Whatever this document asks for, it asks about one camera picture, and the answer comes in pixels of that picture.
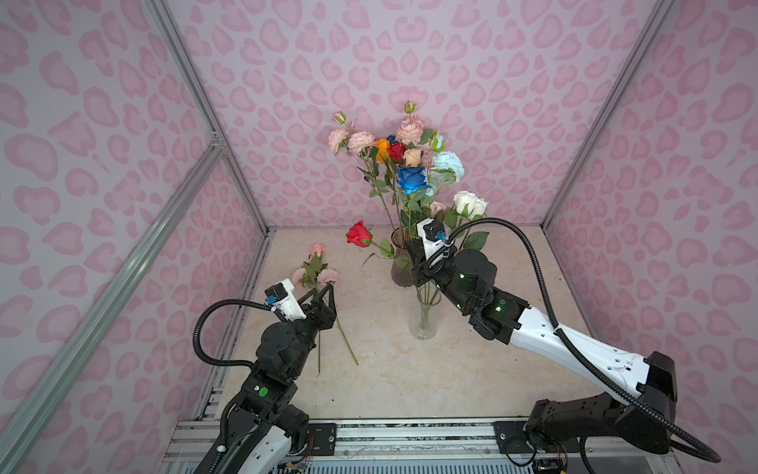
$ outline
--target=pink rose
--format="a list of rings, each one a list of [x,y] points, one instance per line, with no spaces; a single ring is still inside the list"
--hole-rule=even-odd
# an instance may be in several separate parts
[[[371,132],[354,133],[352,137],[350,137],[350,141],[347,143],[347,152],[350,155],[357,156],[362,149],[373,145],[376,141],[376,137],[374,137]]]
[[[337,128],[329,134],[329,151],[335,155],[340,151],[342,142],[350,136],[350,133],[344,128]]]
[[[309,257],[313,257],[314,255],[322,257],[324,256],[324,250],[326,250],[326,248],[323,245],[320,243],[314,243],[311,246],[311,255]]]
[[[298,268],[295,270],[295,273],[292,273],[292,277],[290,280],[293,284],[302,286],[302,277],[305,276],[305,269],[303,267]]]
[[[411,115],[410,117],[403,118],[400,121],[400,126],[395,132],[395,138],[399,142],[403,142],[406,145],[413,142],[418,145],[421,140],[421,135],[424,134],[424,123],[421,119]]]
[[[336,285],[340,282],[340,273],[334,268],[325,268],[321,271],[321,273],[318,274],[316,280],[318,280],[318,283],[321,284],[331,283]]]

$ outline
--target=wire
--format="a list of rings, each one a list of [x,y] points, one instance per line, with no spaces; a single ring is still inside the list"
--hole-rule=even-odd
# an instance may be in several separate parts
[[[252,370],[253,363],[250,362],[249,360],[215,359],[214,357],[211,357],[208,354],[206,354],[205,351],[202,349],[202,345],[200,344],[200,334],[202,333],[202,326],[205,324],[205,320],[208,319],[211,313],[213,313],[216,309],[219,309],[222,306],[228,306],[228,305],[249,306],[251,308],[262,309],[264,311],[271,311],[271,306],[269,306],[268,304],[260,304],[254,301],[248,301],[248,300],[217,301],[216,303],[211,304],[205,311],[203,311],[200,317],[198,318],[197,323],[195,324],[195,331],[193,332],[193,335],[192,335],[192,347],[195,350],[195,354],[197,354],[197,357],[199,357],[200,360],[206,364],[210,364],[212,366],[218,366],[218,367],[245,366]]]
[[[587,451],[585,450],[585,444],[587,443],[587,436],[579,438],[579,456],[581,456],[581,462],[584,463],[584,468],[587,469],[589,474],[597,474],[595,469],[592,469],[590,460],[587,458]]]
[[[519,436],[511,436],[510,438],[506,438],[506,441],[503,444],[503,450],[506,452],[506,457],[508,458],[508,461],[510,461],[511,463],[515,464],[518,467],[526,467],[526,466],[530,465],[532,463],[532,461],[534,461],[534,457],[537,456],[537,448],[535,448],[534,446],[531,446],[531,444],[527,443],[529,446],[531,446],[531,449],[532,449],[532,453],[531,453],[531,457],[529,458],[529,461],[527,461],[526,463],[517,463],[517,462],[515,462],[513,459],[511,459],[511,455],[508,454],[508,443],[510,443],[511,441],[513,441],[515,439],[518,439],[518,438],[519,438]]]
[[[195,350],[195,354],[197,354],[197,357],[200,358],[201,361],[203,361],[206,364],[210,364],[212,366],[218,366],[218,367],[232,367],[232,366],[244,366],[248,369],[252,370],[253,363],[249,360],[221,360],[216,359],[214,357],[209,356],[205,351],[202,349],[202,345],[200,344],[200,335],[202,333],[202,326],[205,324],[205,320],[208,319],[208,317],[213,313],[216,309],[219,309],[223,306],[228,305],[237,305],[237,306],[249,306],[251,308],[256,309],[262,309],[264,311],[271,311],[271,306],[267,304],[261,304],[256,303],[254,301],[248,301],[248,300],[221,300],[217,301],[216,303],[211,304],[205,311],[202,312],[200,317],[197,320],[197,323],[195,324],[195,330],[193,331],[192,335],[192,346]],[[282,316],[277,314],[277,317],[279,319],[282,319]],[[226,452],[228,451],[227,442],[228,435],[229,435],[229,412],[234,406],[234,402],[232,400],[227,403],[227,405],[224,407],[224,411],[221,412],[221,422],[219,426],[219,432],[218,432],[218,447],[216,451],[216,456],[213,460],[213,464],[211,465],[210,469],[208,469],[208,474],[213,474],[215,472],[216,468],[218,468],[218,464],[221,462],[222,459],[224,459],[224,456]]]
[[[605,373],[603,373],[602,370],[598,369],[593,363],[591,363],[589,360],[587,360],[587,357],[582,354],[579,349],[577,349],[574,344],[571,342],[568,336],[563,332],[563,329],[558,327],[558,319],[556,318],[556,314],[553,311],[553,304],[550,302],[550,295],[547,294],[547,286],[545,285],[545,278],[542,275],[542,269],[540,267],[540,263],[537,260],[537,254],[534,252],[534,248],[531,245],[531,242],[526,237],[526,234],[524,234],[524,231],[522,231],[520,228],[518,228],[517,225],[513,224],[512,222],[506,221],[505,219],[500,218],[494,218],[494,217],[485,217],[478,219],[476,221],[470,221],[466,222],[465,224],[461,225],[454,231],[450,233],[448,236],[448,241],[452,243],[453,239],[455,239],[459,234],[461,234],[466,229],[469,229],[471,227],[474,227],[475,225],[480,224],[498,224],[502,225],[503,227],[507,227],[511,231],[513,231],[519,239],[521,239],[522,243],[526,247],[527,253],[529,254],[529,259],[531,260],[531,264],[534,267],[534,274],[537,276],[537,284],[540,287],[540,293],[542,294],[542,300],[545,304],[545,310],[547,312],[547,317],[550,320],[550,324],[553,325],[553,329],[555,330],[555,335],[558,336],[558,338],[563,342],[563,345],[568,349],[568,351],[576,358],[576,360],[579,361],[592,375],[597,377],[602,383],[605,384],[608,388],[616,392],[621,398],[627,401],[628,404],[633,405],[635,408],[640,410],[642,413],[644,413],[646,416],[651,418],[655,423],[657,423],[659,426],[665,428],[669,432],[671,432],[673,435],[678,436],[682,439],[682,441],[685,441],[692,447],[685,446],[681,443],[678,443],[677,441],[671,441],[671,447],[674,449],[678,449],[683,453],[690,454],[691,456],[695,456],[697,458],[700,458],[701,460],[706,460],[711,463],[720,463],[721,457],[718,453],[716,453],[710,446],[703,443],[701,440],[695,438],[690,433],[686,432],[684,429],[678,427],[674,423],[670,422],[666,418],[664,418],[660,413],[650,408],[645,403],[640,402],[634,395],[630,394],[628,391],[626,391],[621,385],[615,383],[611,378],[609,378]],[[444,247],[439,248],[434,255],[432,255],[429,260],[432,262],[434,259],[436,259],[438,256],[440,256],[443,252]]]

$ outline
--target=aluminum frame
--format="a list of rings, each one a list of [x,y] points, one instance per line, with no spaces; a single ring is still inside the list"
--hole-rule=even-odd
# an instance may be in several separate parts
[[[20,405],[0,440],[1,474],[12,474],[26,459],[113,321],[126,307],[150,265],[225,153],[227,152],[218,145],[211,144],[208,147],[134,247],[105,292],[89,309],[79,328],[60,350],[32,393]]]
[[[189,87],[189,93],[195,99],[195,103],[198,106],[198,110],[202,115],[206,127],[208,127],[208,131],[214,137],[216,144],[223,149],[227,149],[225,161],[229,169],[232,171],[234,184],[237,186],[240,194],[242,194],[243,201],[256,225],[258,225],[258,229],[262,234],[266,235],[268,227],[266,226],[261,209],[255,202],[255,197],[252,194],[247,179],[245,179],[245,176],[242,173],[242,169],[240,168],[240,164],[237,161],[233,150],[228,146],[229,140],[224,134],[221,122],[218,120],[218,116],[213,109],[211,100],[202,85],[200,75],[184,45],[181,32],[179,31],[179,27],[177,26],[177,22],[175,21],[170,8],[166,5],[165,0],[144,0],[144,2],[152,14],[155,25],[161,31],[168,46],[168,50],[171,53],[171,57],[174,58],[174,62],[179,67],[179,72],[181,73],[182,78]]]
[[[548,232],[556,223],[560,210],[563,207],[563,203],[568,199],[571,190],[579,180],[581,172],[584,170],[584,166],[586,166],[592,158],[597,142],[608,128],[608,125],[613,119],[615,112],[619,109],[624,96],[634,82],[637,73],[642,69],[647,57],[658,43],[658,39],[663,35],[664,29],[668,26],[669,21],[672,20],[672,13],[675,11],[678,4],[679,0],[658,0],[653,6],[653,11],[650,13],[650,16],[642,27],[642,32],[637,37],[634,46],[632,46],[629,56],[626,58],[626,61],[619,72],[619,76],[613,84],[613,88],[608,94],[606,101],[603,103],[603,107],[600,109],[600,113],[597,115],[595,122],[592,123],[590,131],[587,133],[587,137],[577,151],[576,158],[568,169],[568,173],[566,173],[563,182],[556,192],[555,199],[550,204],[550,207],[545,214],[545,219],[542,221],[542,228],[545,232]]]

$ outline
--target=metal bracket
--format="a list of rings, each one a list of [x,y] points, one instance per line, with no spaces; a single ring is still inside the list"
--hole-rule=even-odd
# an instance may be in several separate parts
[[[492,426],[495,429],[495,441],[497,441],[500,454],[531,454],[534,452],[524,437],[523,422],[494,422]],[[578,453],[579,441],[576,439],[568,440],[563,443],[563,447],[566,452]],[[558,447],[555,446],[551,451],[557,452]]]
[[[337,440],[336,423],[309,423],[308,436],[313,438],[311,456],[333,456]]]

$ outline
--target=artificial flower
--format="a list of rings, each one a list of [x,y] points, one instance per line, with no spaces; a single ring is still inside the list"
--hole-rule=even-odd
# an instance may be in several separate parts
[[[346,234],[347,243],[354,243],[359,247],[367,247],[371,245],[371,233],[366,226],[363,225],[363,221],[358,221],[353,225]]]
[[[340,273],[334,268],[324,268],[316,277],[316,281],[321,284],[337,284],[340,283]]]
[[[377,140],[377,161],[378,162],[384,163],[384,160],[390,157],[390,154],[388,152],[389,149],[390,149],[389,140],[385,140],[384,138],[381,140]]]
[[[406,152],[406,146],[401,142],[395,142],[390,146],[390,158],[396,163],[402,163],[402,154]]]
[[[303,277],[305,277],[305,269],[303,267],[300,267],[297,270],[295,270],[295,273],[292,273],[292,277],[290,278],[290,281],[292,281],[294,284],[298,284],[302,286]]]
[[[406,150],[402,157],[406,160],[406,166],[409,168],[421,166],[421,150],[418,148]]]
[[[324,251],[325,250],[326,250],[326,248],[323,245],[321,245],[320,243],[314,243],[311,246],[311,255],[310,255],[310,257],[316,256],[316,255],[322,257],[322,256],[324,256]]]
[[[431,143],[431,150],[435,153],[441,153],[445,151],[445,137],[442,135],[437,135],[435,138],[432,139]]]
[[[461,159],[453,152],[442,152],[435,156],[432,165],[434,166],[435,171],[451,170],[456,174],[456,183],[463,177],[463,163],[461,163]]]
[[[444,211],[445,205],[439,201],[434,201],[429,205],[429,215],[434,217],[438,212]]]
[[[484,210],[487,209],[487,204],[489,204],[488,201],[468,191],[459,191],[453,199],[456,201],[456,212],[469,219],[478,215],[484,215]]]
[[[426,184],[423,168],[408,168],[406,166],[397,168],[397,183],[406,194],[429,187]]]
[[[345,139],[350,137],[350,132],[344,128],[337,128],[329,133],[329,151],[336,155],[343,146]]]
[[[347,142],[347,152],[350,155],[357,156],[361,150],[367,146],[373,145],[376,141],[376,137],[374,137],[371,132],[354,133]]]
[[[411,115],[410,117],[403,118],[400,121],[400,126],[395,132],[395,137],[398,141],[408,145],[413,142],[418,145],[421,140],[421,135],[424,134],[424,123],[421,119]]]

